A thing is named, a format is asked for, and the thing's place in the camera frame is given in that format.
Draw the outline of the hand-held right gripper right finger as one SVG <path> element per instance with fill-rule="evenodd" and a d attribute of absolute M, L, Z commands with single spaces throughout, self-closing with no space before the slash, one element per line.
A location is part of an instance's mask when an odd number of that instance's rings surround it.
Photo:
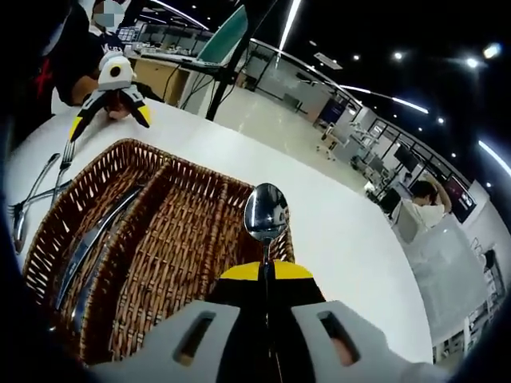
<path fill-rule="evenodd" d="M 340 301 L 327 301 L 311 272 L 276 261 L 268 314 L 286 382 L 445 382 L 447 374 L 392 351 L 386 335 Z"/>

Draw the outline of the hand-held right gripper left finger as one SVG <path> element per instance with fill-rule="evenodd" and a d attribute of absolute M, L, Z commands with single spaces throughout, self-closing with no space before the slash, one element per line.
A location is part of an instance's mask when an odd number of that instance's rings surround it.
<path fill-rule="evenodd" d="M 265 382 L 267 339 L 259 264 L 233 267 L 204 300 L 155 325 L 121 361 L 93 365 L 97 382 Z"/>

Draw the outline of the person's left hand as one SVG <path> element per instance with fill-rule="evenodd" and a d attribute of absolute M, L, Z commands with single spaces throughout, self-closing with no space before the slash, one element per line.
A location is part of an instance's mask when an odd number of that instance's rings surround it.
<path fill-rule="evenodd" d="M 122 120 L 131 114 L 129 109 L 121 102 L 118 93 L 110 93 L 108 95 L 105 110 L 108 117 L 112 120 Z"/>

